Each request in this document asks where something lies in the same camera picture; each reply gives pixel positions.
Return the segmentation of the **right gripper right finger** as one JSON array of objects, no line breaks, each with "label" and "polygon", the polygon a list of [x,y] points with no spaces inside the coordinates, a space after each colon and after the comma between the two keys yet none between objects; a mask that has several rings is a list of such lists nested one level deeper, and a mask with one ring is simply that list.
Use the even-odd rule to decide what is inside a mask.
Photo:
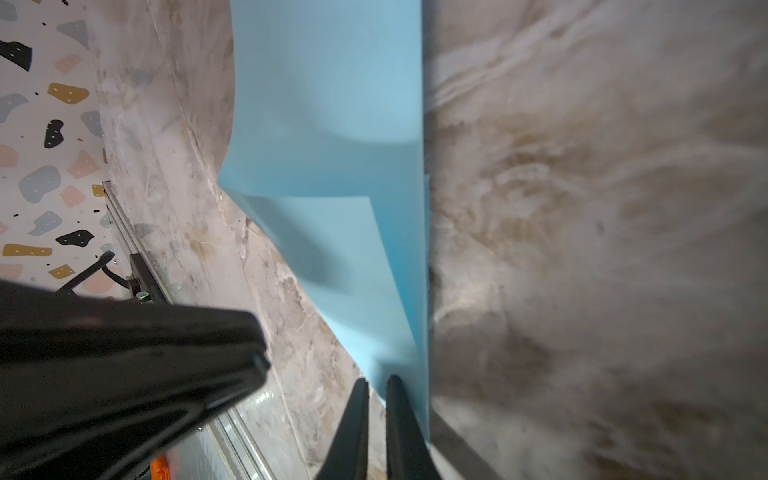
[{"label": "right gripper right finger", "polygon": [[440,480],[405,386],[397,375],[386,385],[386,460],[389,480]]}]

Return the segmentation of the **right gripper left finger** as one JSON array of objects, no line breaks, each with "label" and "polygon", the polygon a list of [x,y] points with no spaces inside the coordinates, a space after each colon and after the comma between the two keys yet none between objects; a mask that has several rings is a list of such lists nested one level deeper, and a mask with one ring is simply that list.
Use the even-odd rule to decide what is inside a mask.
[{"label": "right gripper left finger", "polygon": [[316,480],[366,480],[369,439],[369,384],[356,380]]}]

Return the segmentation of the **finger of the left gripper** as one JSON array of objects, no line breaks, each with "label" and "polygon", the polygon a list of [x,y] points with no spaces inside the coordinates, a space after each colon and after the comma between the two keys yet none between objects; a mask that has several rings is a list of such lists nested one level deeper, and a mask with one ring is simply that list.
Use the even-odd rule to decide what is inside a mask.
[{"label": "finger of the left gripper", "polygon": [[1,286],[1,475],[126,479],[260,389],[248,312]]}]

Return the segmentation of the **light blue paper sheet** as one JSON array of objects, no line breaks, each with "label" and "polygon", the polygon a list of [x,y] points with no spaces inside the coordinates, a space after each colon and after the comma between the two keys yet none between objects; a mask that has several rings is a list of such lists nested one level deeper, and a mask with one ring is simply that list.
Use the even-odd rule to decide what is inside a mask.
[{"label": "light blue paper sheet", "polygon": [[219,185],[379,395],[430,431],[428,178],[418,1],[235,1]]}]

